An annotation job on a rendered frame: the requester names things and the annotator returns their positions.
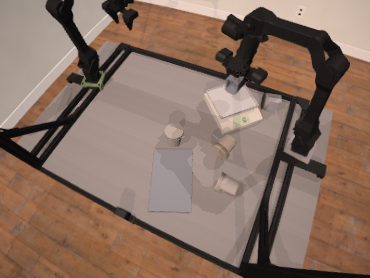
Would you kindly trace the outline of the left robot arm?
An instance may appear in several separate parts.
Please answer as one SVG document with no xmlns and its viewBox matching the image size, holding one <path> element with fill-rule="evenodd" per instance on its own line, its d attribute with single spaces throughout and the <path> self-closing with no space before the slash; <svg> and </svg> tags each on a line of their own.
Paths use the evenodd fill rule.
<svg viewBox="0 0 370 278">
<path fill-rule="evenodd" d="M 78 67 L 82 69 L 85 82 L 97 84 L 102 73 L 99 72 L 99 55 L 88 46 L 73 21 L 72 7 L 74 0 L 47 0 L 47 11 L 63 26 L 64 30 L 78 50 Z M 87 48 L 87 46 L 89 48 Z M 91 49 L 91 50 L 90 50 Z M 85 65 L 86 64 L 86 65 Z M 94 74 L 94 75 L 93 75 Z M 93 76 L 92 76 L 93 75 Z"/>
</svg>

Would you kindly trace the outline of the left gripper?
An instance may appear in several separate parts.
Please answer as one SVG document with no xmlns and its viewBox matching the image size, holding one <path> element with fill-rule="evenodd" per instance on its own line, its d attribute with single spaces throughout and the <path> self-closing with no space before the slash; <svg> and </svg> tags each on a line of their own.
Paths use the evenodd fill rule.
<svg viewBox="0 0 370 278">
<path fill-rule="evenodd" d="M 111 6 L 112 3 L 112 6 Z M 110 8 L 111 7 L 111 8 Z M 122 18 L 128 29 L 132 30 L 133 20 L 138 17 L 138 11 L 125 9 L 124 0 L 106 0 L 102 3 L 102 9 L 118 24 L 118 12 L 122 13 Z"/>
</svg>

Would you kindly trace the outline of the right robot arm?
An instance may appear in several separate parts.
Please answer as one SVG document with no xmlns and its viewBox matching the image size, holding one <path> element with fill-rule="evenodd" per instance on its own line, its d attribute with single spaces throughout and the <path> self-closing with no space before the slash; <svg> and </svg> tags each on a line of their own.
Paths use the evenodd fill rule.
<svg viewBox="0 0 370 278">
<path fill-rule="evenodd" d="M 318 128 L 319 117 L 333 90 L 331 88 L 338 83 L 339 78 L 341 79 L 350 67 L 350 62 L 344 56 L 341 48 L 331 40 L 326 31 L 281 19 L 264 7 L 258 7 L 246 15 L 243 21 L 233 14 L 228 15 L 221 31 L 235 41 L 242 39 L 240 47 L 247 52 L 256 52 L 260 42 L 264 43 L 269 40 L 267 35 L 308 49 L 312 67 L 316 72 L 316 90 L 307 112 L 304 112 L 295 123 L 293 128 L 295 138 L 291 144 L 291 151 L 307 157 L 321 135 Z M 325 60 L 323 48 L 329 56 L 327 60 Z M 228 63 L 227 73 L 236 78 L 245 77 L 250 71 L 247 66 L 250 67 L 250 59 L 248 57 L 241 58 L 240 54 L 237 53 Z M 305 115 L 306 118 L 304 118 Z"/>
</svg>

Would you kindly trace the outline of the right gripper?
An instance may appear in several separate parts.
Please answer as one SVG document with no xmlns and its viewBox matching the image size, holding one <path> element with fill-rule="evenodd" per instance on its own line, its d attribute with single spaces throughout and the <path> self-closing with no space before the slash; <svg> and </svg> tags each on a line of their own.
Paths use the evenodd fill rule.
<svg viewBox="0 0 370 278">
<path fill-rule="evenodd" d="M 257 52 L 257 51 L 256 51 Z M 247 58 L 250 59 L 250 64 L 252 63 L 252 60 L 254 58 L 254 55 L 256 52 L 247 52 L 244 51 L 240 46 L 239 49 L 237 49 L 236 53 L 240 54 L 241 58 Z M 227 73 L 227 64 L 233 59 L 233 52 L 230 51 L 227 48 L 223 48 L 219 52 L 217 52 L 215 56 L 215 60 L 219 61 L 222 63 L 222 65 L 226 68 L 226 73 Z M 254 73 L 253 73 L 254 72 Z M 227 77 L 230 74 L 227 73 Z M 252 81 L 256 83 L 257 85 L 260 85 L 268 76 L 268 72 L 265 71 L 264 69 L 258 67 L 257 69 L 254 67 L 250 66 L 250 71 L 249 73 L 244 77 L 242 83 L 240 84 L 241 88 L 247 81 Z"/>
</svg>

